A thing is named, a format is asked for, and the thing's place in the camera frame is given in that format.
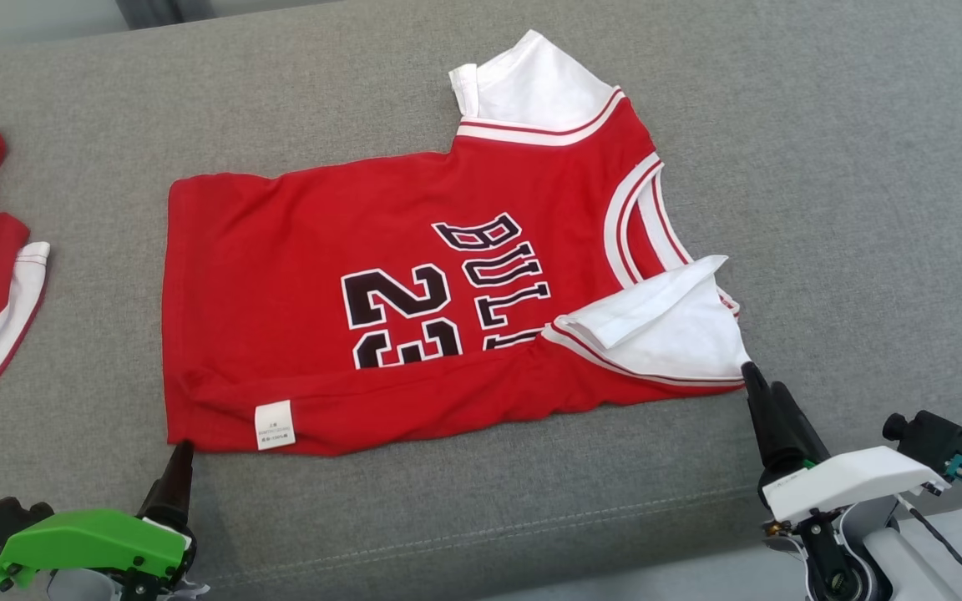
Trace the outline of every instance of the gray upholstery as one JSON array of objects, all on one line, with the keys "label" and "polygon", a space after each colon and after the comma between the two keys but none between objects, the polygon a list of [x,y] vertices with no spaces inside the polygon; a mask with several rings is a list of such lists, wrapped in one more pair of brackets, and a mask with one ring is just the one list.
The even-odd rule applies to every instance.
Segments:
[{"label": "gray upholstery", "polygon": [[[175,179],[446,149],[444,73],[528,28],[633,99],[684,244],[732,256],[749,351],[834,452],[893,411],[962,423],[958,3],[347,1],[0,52],[0,210],[53,244],[0,381],[0,497],[135,510],[163,468]],[[477,598],[752,543],[758,473],[740,395],[203,456],[194,574],[214,601]]]}]

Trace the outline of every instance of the white sleeve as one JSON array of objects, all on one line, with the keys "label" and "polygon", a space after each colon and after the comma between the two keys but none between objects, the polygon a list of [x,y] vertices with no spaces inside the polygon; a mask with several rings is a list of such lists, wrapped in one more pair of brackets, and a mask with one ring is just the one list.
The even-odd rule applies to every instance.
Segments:
[{"label": "white sleeve", "polygon": [[587,123],[615,92],[532,30],[485,64],[465,64],[448,75],[463,117],[539,129]]}]

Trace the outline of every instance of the gray floor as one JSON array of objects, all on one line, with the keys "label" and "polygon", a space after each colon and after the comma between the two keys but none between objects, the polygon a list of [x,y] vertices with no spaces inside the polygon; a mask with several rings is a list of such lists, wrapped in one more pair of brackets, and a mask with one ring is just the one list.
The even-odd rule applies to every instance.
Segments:
[{"label": "gray floor", "polygon": [[[962,509],[930,518],[962,555]],[[962,598],[962,568],[919,522],[901,525],[904,536]],[[799,559],[758,548],[668,563],[608,578],[566,583],[488,601],[801,601]]]}]

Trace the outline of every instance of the gray fabric surface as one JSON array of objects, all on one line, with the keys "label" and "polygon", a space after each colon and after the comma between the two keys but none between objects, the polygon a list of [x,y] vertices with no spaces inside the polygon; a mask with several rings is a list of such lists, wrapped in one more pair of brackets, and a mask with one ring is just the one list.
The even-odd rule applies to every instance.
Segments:
[{"label": "gray fabric surface", "polygon": [[[732,256],[749,351],[834,452],[892,411],[962,423],[958,3],[347,1],[0,53],[0,210],[53,244],[0,381],[0,497],[131,511],[163,468],[175,179],[446,149],[444,73],[528,28],[634,100],[683,242]],[[738,395],[203,456],[194,574],[213,601],[476,598],[751,543],[758,473]]]}]

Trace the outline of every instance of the red jersey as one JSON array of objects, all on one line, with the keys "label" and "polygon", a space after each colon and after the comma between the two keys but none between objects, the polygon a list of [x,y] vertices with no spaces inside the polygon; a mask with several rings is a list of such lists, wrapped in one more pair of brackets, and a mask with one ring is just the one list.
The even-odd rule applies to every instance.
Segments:
[{"label": "red jersey", "polygon": [[173,185],[170,442],[338,454],[741,385],[722,258],[673,235],[622,91],[535,32],[451,79],[446,154]]}]

